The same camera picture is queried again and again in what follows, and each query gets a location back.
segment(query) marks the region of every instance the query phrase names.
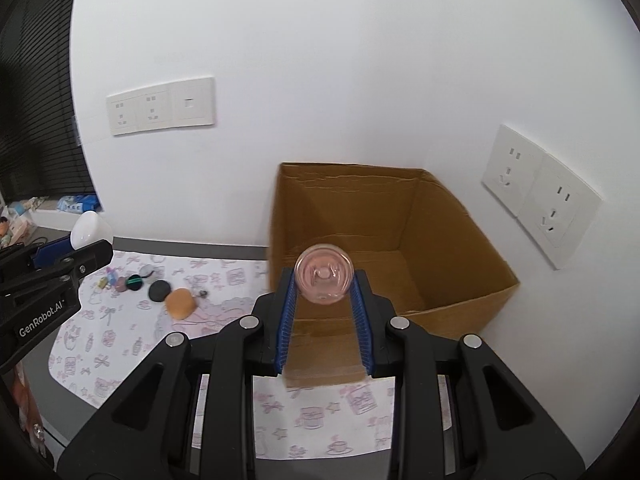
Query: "white printed tablecloth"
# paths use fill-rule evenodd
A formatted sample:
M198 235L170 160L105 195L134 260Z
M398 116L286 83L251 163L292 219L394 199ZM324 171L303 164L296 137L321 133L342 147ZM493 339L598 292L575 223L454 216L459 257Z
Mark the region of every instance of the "white printed tablecloth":
M194 259L116 251L110 267L128 276L156 266L172 287L205 288L196 311L173 320L163 303L141 290L100 289L106 268L84 279L82 309L58 332L49 356L52 377L98 408L166 334L189 338L218 332L251 312L267 291L264 261ZM204 400L207 376L200 398ZM390 447L394 381L368 380L339 386L287 390L281 377L254 378L255 452L260 458L330 458ZM204 402L196 409L193 444L200 447Z

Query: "white wall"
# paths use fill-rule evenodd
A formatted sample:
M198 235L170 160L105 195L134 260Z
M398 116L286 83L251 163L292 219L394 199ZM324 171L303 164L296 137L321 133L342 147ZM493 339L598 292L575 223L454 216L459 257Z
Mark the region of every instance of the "white wall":
M484 336L588 462L640 392L639 53L619 0L76 0L71 36L116 235L266 244L283 160L436 174L522 280ZM203 75L217 127L110 136L108 94ZM566 269L479 183L501 122L606 200Z

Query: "wall outlet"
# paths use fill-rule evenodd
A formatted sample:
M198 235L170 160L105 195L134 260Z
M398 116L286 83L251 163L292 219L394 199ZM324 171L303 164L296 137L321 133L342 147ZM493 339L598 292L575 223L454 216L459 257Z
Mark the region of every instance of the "wall outlet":
M140 129L157 129L171 123L172 108L168 91L149 92L137 98Z
M135 99L107 100L109 124L112 131L128 134L138 130Z
M214 97L212 77L175 81L108 96L111 134L215 124Z
M482 182L517 216L544 156L539 146L502 124Z
M601 202L587 183L547 154L518 220L560 269L578 248Z

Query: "small toy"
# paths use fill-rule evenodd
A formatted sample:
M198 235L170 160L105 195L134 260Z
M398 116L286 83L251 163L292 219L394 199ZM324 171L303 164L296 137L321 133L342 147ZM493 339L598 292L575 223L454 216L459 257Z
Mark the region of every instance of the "small toy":
M118 271L113 267L107 267L107 280L111 286L115 286L118 281Z
M127 288L129 290L140 290L142 288L142 278L139 274L132 274L127 278Z
M0 216L0 248L7 247L11 243L14 234L9 229L9 220L6 216Z
M148 278L154 273L155 270L156 268L151 264L143 265L142 267L140 267L140 271L139 271L140 278L142 278L143 280L145 278Z
M127 290L127 279L124 276L120 276L116 280L116 290L118 292L124 292Z

